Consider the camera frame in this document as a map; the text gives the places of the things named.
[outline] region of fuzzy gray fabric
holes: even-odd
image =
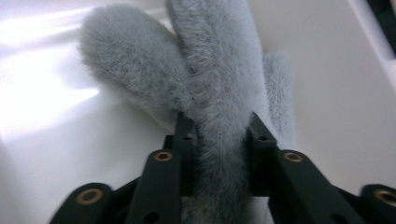
[[[81,29],[83,61],[168,129],[178,111],[196,122],[199,181],[183,200],[183,223],[262,223],[265,200],[248,194],[243,140],[255,111],[280,147],[293,148],[290,66],[281,53],[262,58],[246,1],[167,8],[177,36],[133,7],[97,8]]]

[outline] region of brass screw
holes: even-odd
[[[294,152],[287,152],[283,154],[283,157],[288,161],[300,162],[303,161],[303,157]]]
[[[154,156],[154,160],[156,161],[170,161],[172,158],[173,155],[169,152],[160,152]]]
[[[82,191],[76,198],[76,202],[83,205],[96,203],[103,197],[100,189],[86,189]]]
[[[381,202],[396,207],[396,194],[384,189],[376,189],[374,196]]]

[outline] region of white table surface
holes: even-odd
[[[80,62],[81,20],[111,2],[0,3],[1,224],[48,223],[86,183],[119,188],[168,134]],[[163,1],[124,2],[168,24]],[[250,2],[264,49],[284,49],[293,60],[299,149],[337,186],[396,188],[394,72],[364,7]]]

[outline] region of plush toy leg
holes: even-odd
[[[191,223],[246,223],[250,198],[243,140],[258,97],[268,105],[262,47],[248,4],[170,0],[167,6],[193,72],[189,86],[195,104],[186,113],[199,126],[201,144],[197,196],[185,215]]]
[[[175,37],[127,5],[97,8],[83,23],[83,62],[169,130],[188,106],[185,60]]]
[[[281,149],[296,150],[293,109],[294,75],[291,62],[283,51],[268,52],[263,56],[264,79],[269,100],[272,133]]]

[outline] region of black plastic part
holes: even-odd
[[[396,189],[384,185],[367,185],[361,191],[370,223],[396,223]]]
[[[166,135],[163,141],[163,149],[173,149],[173,135]]]
[[[276,223],[365,223],[303,153],[276,151],[271,172],[270,209]]]
[[[139,179],[140,178],[137,178],[116,191],[113,191],[112,209],[114,211],[114,215],[111,224],[124,223],[125,218],[128,215],[129,204],[134,197],[134,190],[139,183]]]
[[[193,191],[194,167],[195,167],[195,142],[197,139],[194,121],[179,113],[177,117],[177,126],[175,136],[172,139],[172,149],[175,150],[181,158],[181,195],[191,196]],[[165,140],[165,145],[169,145],[170,139]]]
[[[180,157],[174,150],[148,156],[125,224],[180,223]]]
[[[111,200],[108,185],[84,185],[69,195],[50,224],[107,224],[112,216]]]
[[[350,206],[353,207],[353,209],[364,219],[366,223],[370,224],[378,224],[381,222],[373,222],[374,219],[372,219],[373,213],[370,210],[370,207],[368,206],[367,202],[361,199],[361,197],[358,197],[354,194],[351,194],[343,189],[338,189],[338,192],[344,197],[344,199],[349,203]]]
[[[391,0],[367,0],[393,54],[396,55],[396,16]]]
[[[247,163],[249,167],[249,190],[253,196],[268,197],[271,174],[269,160],[277,150],[276,140],[253,113],[247,131]]]

